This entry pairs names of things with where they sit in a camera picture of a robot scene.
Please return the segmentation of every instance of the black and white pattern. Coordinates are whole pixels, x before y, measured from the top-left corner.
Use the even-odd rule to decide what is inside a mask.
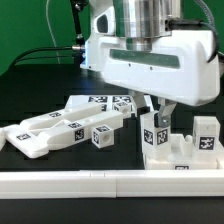
[[[98,130],[99,132],[105,132],[105,131],[109,131],[110,129],[106,126],[101,126],[96,128],[96,130]]]
[[[107,111],[107,104],[102,104],[101,106],[102,111]]]
[[[107,103],[107,96],[90,96],[89,102]]]
[[[117,103],[120,101],[125,101],[126,103],[131,103],[130,96],[114,96],[113,97],[113,103]]]
[[[61,116],[61,114],[60,113],[58,113],[58,112],[55,112],[55,113],[51,113],[51,114],[49,114],[51,117],[53,117],[53,118],[55,118],[55,117],[60,117]]]
[[[144,129],[144,141],[153,145],[153,133]]]
[[[20,141],[24,141],[26,139],[31,138],[31,136],[29,136],[28,134],[23,134],[23,135],[19,135],[16,138],[18,138]]]
[[[73,124],[70,124],[69,125],[69,127],[70,128],[73,128],[73,129],[75,129],[75,128],[79,128],[79,127],[81,127],[82,125],[81,124],[79,124],[79,123],[73,123]]]
[[[168,142],[168,131],[163,130],[157,133],[157,145],[161,145]]]
[[[118,108],[118,107],[116,107],[116,106],[114,106],[114,110],[117,110],[117,111],[119,111],[119,108]]]
[[[174,169],[175,170],[189,170],[190,167],[189,166],[175,166]]]
[[[122,107],[122,106],[127,106],[128,104],[126,102],[119,102],[119,103],[117,103],[117,105],[119,107]]]
[[[79,129],[75,131],[75,141],[84,139],[84,129]]]
[[[93,141],[99,144],[99,138],[100,136],[94,131],[93,132]]]
[[[200,137],[199,149],[201,150],[213,150],[215,146],[214,137]]]

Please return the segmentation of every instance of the black table surface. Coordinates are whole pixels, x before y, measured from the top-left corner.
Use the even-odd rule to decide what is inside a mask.
[[[0,77],[0,127],[63,109],[70,95],[126,95],[128,91],[81,75],[77,65],[20,65]],[[174,133],[192,134],[193,116],[216,116],[224,125],[223,90],[211,104],[178,105]],[[90,141],[36,160],[10,143],[0,152],[0,171],[143,169],[137,121],[115,131],[115,145],[98,150]],[[220,141],[223,143],[221,129]],[[0,223],[222,223],[222,197],[0,200]]]

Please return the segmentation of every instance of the white cube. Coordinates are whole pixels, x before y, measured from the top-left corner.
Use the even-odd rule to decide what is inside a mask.
[[[155,127],[155,114],[153,111],[141,115],[142,153],[150,159],[166,160],[171,153],[170,127]]]
[[[131,104],[125,101],[114,103],[113,110],[121,112],[123,114],[123,118],[131,117]]]
[[[108,125],[100,125],[92,128],[92,143],[98,148],[114,145],[114,129]]]
[[[215,161],[220,124],[216,117],[194,117],[193,159]]]

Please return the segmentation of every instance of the metal cylinder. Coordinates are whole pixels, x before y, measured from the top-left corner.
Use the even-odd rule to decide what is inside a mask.
[[[167,35],[165,20],[181,17],[181,0],[122,0],[127,38]]]
[[[171,34],[165,21],[182,16],[182,0],[117,0],[114,4],[116,17],[123,17],[116,18],[118,36],[129,39],[129,50],[150,51],[153,38]]]

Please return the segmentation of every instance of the green wall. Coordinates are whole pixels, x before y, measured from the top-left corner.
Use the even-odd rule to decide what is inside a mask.
[[[10,62],[20,53],[37,47],[53,46],[46,22],[47,0],[0,0],[0,74],[7,70]],[[205,0],[216,18],[220,33],[221,50],[224,51],[224,29],[222,28],[224,1]],[[185,18],[204,18],[193,0],[184,0]],[[69,0],[51,0],[51,24],[58,46],[74,43],[75,32]],[[85,37],[89,34],[88,8],[81,15]],[[27,63],[57,63],[57,60],[31,61]],[[63,59],[62,63],[72,63]]]

